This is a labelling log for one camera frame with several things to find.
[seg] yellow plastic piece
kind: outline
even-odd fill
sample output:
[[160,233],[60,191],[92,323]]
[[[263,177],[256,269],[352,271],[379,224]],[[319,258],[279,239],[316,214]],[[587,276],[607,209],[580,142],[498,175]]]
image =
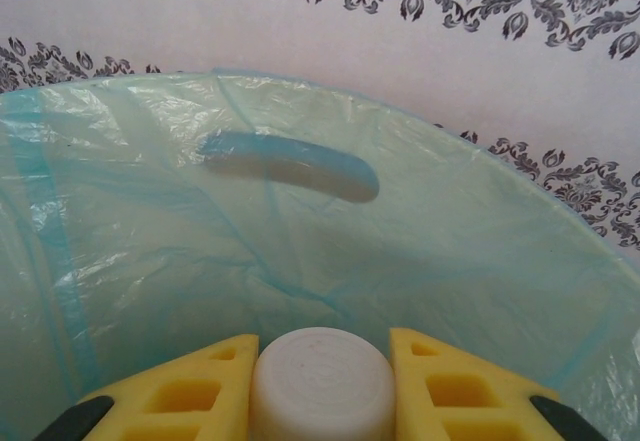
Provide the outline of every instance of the yellow plastic piece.
[[391,330],[396,441],[563,441],[531,405],[547,388],[410,329]]
[[115,405],[84,441],[246,441],[257,357],[237,336],[92,393]]

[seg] square hole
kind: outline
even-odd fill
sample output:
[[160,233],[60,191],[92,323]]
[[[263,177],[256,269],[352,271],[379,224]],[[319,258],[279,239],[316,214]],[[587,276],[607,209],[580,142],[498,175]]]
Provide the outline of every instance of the square hole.
[[235,348],[223,349],[222,351],[217,351],[210,356],[211,359],[219,359],[221,361],[231,361],[235,357],[236,357]]
[[197,426],[154,426],[130,428],[120,441],[193,441],[198,436]]
[[204,379],[181,379],[162,386],[147,405],[147,413],[209,411],[216,402],[220,384]]
[[437,356],[438,355],[438,353],[436,353],[433,349],[420,343],[413,343],[411,345],[411,353],[414,356]]
[[444,429],[451,441],[530,441],[515,424],[450,421]]
[[427,378],[437,407],[485,408],[500,406],[486,381],[467,374],[435,374]]

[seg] black plastic part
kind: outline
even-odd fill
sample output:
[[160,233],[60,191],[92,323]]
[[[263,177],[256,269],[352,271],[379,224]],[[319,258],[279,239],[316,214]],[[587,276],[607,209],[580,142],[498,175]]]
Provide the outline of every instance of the black plastic part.
[[82,441],[114,405],[113,398],[98,396],[67,409],[33,441]]
[[544,396],[531,396],[529,399],[565,441],[607,441],[575,409]]

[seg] trash bag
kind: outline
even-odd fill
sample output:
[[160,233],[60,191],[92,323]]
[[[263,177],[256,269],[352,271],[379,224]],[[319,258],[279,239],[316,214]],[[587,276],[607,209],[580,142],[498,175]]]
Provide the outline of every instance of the trash bag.
[[240,333],[410,327],[640,439],[639,276],[496,157],[252,73],[0,97],[0,439]]

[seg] white plastic cap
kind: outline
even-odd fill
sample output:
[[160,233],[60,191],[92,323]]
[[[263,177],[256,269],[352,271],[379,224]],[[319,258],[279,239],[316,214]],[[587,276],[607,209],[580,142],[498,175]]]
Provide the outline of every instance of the white plastic cap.
[[253,373],[255,441],[392,441],[395,389],[385,357],[346,331],[276,339]]

